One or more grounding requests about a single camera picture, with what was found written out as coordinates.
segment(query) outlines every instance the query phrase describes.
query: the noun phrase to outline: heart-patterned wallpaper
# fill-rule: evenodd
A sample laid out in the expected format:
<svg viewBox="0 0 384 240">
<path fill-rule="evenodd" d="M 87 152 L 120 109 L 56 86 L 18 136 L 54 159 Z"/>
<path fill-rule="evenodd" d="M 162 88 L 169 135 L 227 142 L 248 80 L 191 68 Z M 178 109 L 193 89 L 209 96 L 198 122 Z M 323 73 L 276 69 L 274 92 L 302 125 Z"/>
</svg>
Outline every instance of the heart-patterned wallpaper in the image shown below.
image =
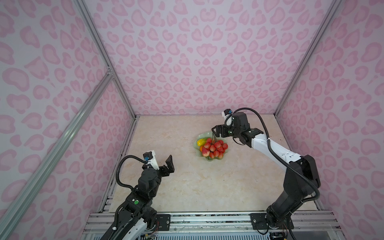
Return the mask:
<svg viewBox="0 0 384 240">
<path fill-rule="evenodd" d="M 86 0 L 136 114 L 273 113 L 331 0 Z"/>
<path fill-rule="evenodd" d="M 101 204 L 130 122 L 110 83 L 10 240 L 79 239 Z"/>
<path fill-rule="evenodd" d="M 0 3 L 0 218 L 103 78 L 71 0 Z"/>
<path fill-rule="evenodd" d="M 348 240 L 384 235 L 384 2 L 347 0 L 278 117 Z"/>
</svg>

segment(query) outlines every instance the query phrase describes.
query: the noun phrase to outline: marble tabletop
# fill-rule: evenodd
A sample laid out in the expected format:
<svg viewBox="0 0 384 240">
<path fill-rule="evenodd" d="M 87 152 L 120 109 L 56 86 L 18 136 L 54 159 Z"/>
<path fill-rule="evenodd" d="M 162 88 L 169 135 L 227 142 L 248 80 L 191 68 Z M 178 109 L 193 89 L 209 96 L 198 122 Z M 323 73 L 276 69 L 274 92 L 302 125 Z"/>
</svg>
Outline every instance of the marble tabletop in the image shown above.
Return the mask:
<svg viewBox="0 0 384 240">
<path fill-rule="evenodd" d="M 256 115 L 248 114 L 252 128 L 263 130 Z M 271 139 L 288 148 L 273 115 L 262 115 Z M 175 172 L 163 177 L 152 207 L 158 212 L 260 211 L 266 210 L 283 191 L 285 171 L 263 153 L 228 141 L 228 153 L 212 162 L 197 157 L 193 142 L 213 126 L 223 124 L 220 115 L 142 116 L 139 118 L 128 154 L 142 158 L 154 150 L 159 166 L 171 154 Z M 142 163 L 129 159 L 120 173 L 125 184 L 137 185 Z M 117 185 L 109 209 L 116 208 L 130 189 Z M 316 210 L 307 202 L 299 210 Z"/>
</svg>

